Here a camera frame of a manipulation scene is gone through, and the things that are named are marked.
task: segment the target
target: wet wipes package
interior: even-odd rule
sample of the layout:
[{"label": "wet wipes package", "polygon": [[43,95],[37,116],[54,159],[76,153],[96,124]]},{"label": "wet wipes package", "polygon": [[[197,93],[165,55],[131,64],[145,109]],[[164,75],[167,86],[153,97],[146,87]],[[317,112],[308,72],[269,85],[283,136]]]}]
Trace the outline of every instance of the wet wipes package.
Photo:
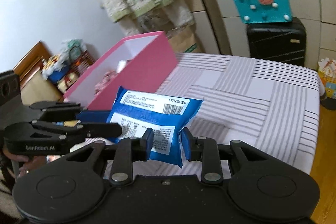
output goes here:
[{"label": "wet wipes package", "polygon": [[182,168],[179,132],[195,116],[201,100],[127,90],[120,87],[107,122],[123,129],[115,139],[142,137],[148,127],[154,130],[150,159]]}]

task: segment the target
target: pink box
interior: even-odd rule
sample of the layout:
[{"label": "pink box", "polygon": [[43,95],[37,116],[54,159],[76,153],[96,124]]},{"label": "pink box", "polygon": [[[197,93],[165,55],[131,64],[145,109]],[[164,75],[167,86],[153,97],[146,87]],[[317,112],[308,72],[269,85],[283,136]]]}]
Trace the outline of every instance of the pink box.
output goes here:
[{"label": "pink box", "polygon": [[[97,96],[95,85],[119,61],[131,61]],[[89,110],[111,110],[118,88],[155,92],[177,65],[173,49],[163,31],[126,37],[99,58],[63,95]]]}]

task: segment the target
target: suitcase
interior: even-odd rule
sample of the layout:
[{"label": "suitcase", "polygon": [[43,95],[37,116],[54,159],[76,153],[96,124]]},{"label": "suitcase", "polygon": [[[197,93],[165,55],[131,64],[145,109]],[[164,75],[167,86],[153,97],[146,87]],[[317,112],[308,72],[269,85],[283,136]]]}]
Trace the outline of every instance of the suitcase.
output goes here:
[{"label": "suitcase", "polygon": [[246,26],[252,58],[304,66],[306,29],[293,17],[288,23],[256,23]]}]

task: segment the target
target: metal screw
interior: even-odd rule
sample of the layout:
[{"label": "metal screw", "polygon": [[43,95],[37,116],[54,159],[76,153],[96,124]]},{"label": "metal screw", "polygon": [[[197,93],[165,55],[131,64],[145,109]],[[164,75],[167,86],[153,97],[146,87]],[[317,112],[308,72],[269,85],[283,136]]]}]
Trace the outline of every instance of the metal screw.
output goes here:
[{"label": "metal screw", "polygon": [[204,175],[204,178],[207,180],[207,181],[217,181],[221,178],[221,175],[218,174],[218,173],[206,173]]},{"label": "metal screw", "polygon": [[126,173],[114,173],[112,175],[112,179],[115,182],[121,182],[121,181],[125,181],[128,179],[128,175]]},{"label": "metal screw", "polygon": [[164,180],[164,181],[162,182],[162,185],[170,185],[170,180]]}]

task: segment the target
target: teal bag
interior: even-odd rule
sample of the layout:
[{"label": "teal bag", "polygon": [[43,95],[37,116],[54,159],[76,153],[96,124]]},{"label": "teal bag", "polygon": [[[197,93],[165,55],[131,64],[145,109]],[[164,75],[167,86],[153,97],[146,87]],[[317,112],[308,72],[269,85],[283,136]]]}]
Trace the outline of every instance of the teal bag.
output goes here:
[{"label": "teal bag", "polygon": [[242,22],[291,22],[289,0],[233,0]]}]

